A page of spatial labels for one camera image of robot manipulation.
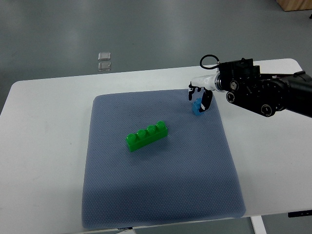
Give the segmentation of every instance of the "green lego brick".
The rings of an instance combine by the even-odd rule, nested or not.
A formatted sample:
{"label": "green lego brick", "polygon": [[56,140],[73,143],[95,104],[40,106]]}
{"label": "green lego brick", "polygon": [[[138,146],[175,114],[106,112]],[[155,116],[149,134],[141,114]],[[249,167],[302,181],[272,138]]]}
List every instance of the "green lego brick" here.
{"label": "green lego brick", "polygon": [[168,129],[164,121],[158,121],[156,125],[150,125],[146,129],[140,129],[137,133],[131,133],[126,141],[130,152],[145,145],[151,144],[168,135]]}

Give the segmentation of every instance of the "blue block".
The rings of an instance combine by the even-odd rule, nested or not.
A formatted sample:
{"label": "blue block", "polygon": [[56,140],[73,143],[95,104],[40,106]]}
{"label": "blue block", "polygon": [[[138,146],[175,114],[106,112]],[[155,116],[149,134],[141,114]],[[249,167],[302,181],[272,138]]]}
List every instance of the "blue block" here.
{"label": "blue block", "polygon": [[199,112],[199,108],[200,108],[200,104],[201,104],[201,98],[197,98],[192,105],[192,111],[194,113],[194,115],[199,116],[202,115],[205,112]]}

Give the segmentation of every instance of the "lego stud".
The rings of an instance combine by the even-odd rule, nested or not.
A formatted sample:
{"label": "lego stud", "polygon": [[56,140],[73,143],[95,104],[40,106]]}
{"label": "lego stud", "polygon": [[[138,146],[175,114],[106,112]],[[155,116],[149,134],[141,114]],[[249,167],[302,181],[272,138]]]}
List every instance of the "lego stud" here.
{"label": "lego stud", "polygon": [[150,126],[148,126],[148,127],[147,127],[147,132],[148,132],[149,134],[154,134],[154,133],[156,132],[156,127],[155,127],[155,125],[150,125]]}
{"label": "lego stud", "polygon": [[139,139],[144,139],[144,138],[145,138],[145,135],[146,135],[146,131],[145,131],[144,129],[138,130],[138,132],[137,132],[137,137],[138,137]]}
{"label": "lego stud", "polygon": [[165,122],[164,121],[158,121],[156,124],[157,128],[159,130],[164,129],[166,127]]}
{"label": "lego stud", "polygon": [[131,134],[129,134],[129,135],[127,136],[127,141],[128,141],[130,144],[133,144],[133,143],[135,143],[136,138],[137,138],[136,135],[133,134],[133,133],[131,133]]}

